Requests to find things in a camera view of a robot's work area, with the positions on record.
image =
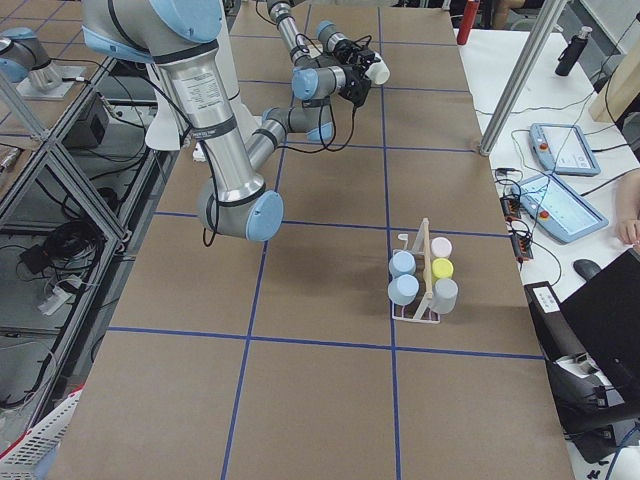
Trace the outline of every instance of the white basket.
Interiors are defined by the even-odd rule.
[[[0,480],[38,480],[38,463],[62,440],[82,388],[69,394],[49,415],[0,453]]]

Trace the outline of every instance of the blue joint cap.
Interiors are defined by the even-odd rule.
[[[158,17],[175,33],[195,43],[213,42],[222,29],[221,2],[149,0]]]
[[[282,197],[268,190],[264,192],[249,212],[247,219],[247,240],[266,242],[280,229],[284,218],[284,203]]]
[[[331,25],[335,25],[335,23],[329,21],[329,20],[323,20],[321,21],[318,26],[316,27],[316,38],[318,38],[320,36],[320,32],[322,32],[322,30],[324,30],[327,27],[330,27]]]
[[[298,100],[310,100],[318,91],[318,72],[313,68],[294,69],[291,86]]]
[[[120,60],[153,63],[153,57],[148,53],[141,52],[129,45],[104,37],[84,25],[82,26],[82,32],[84,33],[84,43],[86,43],[87,47],[91,50],[95,50],[109,57],[119,58]]]
[[[273,110],[275,110],[275,108],[267,108],[264,112],[262,112],[262,123],[267,120],[267,117]]]
[[[15,27],[0,33],[1,36],[10,38],[11,40],[28,40],[30,38],[38,38],[33,30],[27,27]]]
[[[325,123],[320,129],[314,128],[307,132],[307,140],[310,142],[320,143],[320,134],[322,133],[322,140],[324,143],[329,143],[333,136],[333,124],[331,122]]]
[[[0,58],[0,72],[4,73],[11,83],[21,82],[29,75],[26,68],[7,58]]]

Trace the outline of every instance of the power adapter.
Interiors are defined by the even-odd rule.
[[[38,274],[51,265],[47,253],[42,245],[34,245],[28,250],[20,254],[20,260],[24,263],[31,273]]]

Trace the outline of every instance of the black bottle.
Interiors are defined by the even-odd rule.
[[[567,48],[564,49],[564,52],[562,52],[558,58],[560,63],[558,63],[556,67],[556,75],[562,77],[569,75],[569,72],[578,61],[584,47],[587,46],[590,33],[591,27],[582,27],[578,35],[571,37],[571,42],[569,42]]]

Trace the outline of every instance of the red bottle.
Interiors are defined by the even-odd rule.
[[[460,29],[458,30],[458,45],[466,45],[469,38],[469,32],[471,32],[473,23],[476,20],[476,13],[478,13],[479,6],[480,0],[467,0],[467,5],[464,7],[462,22],[460,23]]]

